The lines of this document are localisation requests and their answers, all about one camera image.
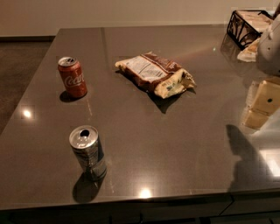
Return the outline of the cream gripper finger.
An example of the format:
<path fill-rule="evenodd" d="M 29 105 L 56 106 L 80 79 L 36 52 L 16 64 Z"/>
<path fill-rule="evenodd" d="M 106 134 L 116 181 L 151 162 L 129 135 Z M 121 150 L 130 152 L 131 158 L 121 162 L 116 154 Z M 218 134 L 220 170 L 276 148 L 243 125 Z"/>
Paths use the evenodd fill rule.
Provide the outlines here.
<path fill-rule="evenodd" d="M 280 108 L 280 77 L 253 81 L 248 89 L 241 124 L 259 130 Z"/>

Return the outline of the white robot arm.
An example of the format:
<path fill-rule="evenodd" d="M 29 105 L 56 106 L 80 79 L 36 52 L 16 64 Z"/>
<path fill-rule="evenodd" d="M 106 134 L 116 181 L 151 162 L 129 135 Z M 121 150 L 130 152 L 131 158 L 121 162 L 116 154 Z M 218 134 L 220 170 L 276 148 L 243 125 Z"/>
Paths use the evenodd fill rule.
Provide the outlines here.
<path fill-rule="evenodd" d="M 273 22 L 260 38 L 256 63 L 268 74 L 264 80 L 253 81 L 248 89 L 242 122 L 252 130 L 259 130 L 280 108 L 280 9 L 276 8 Z"/>

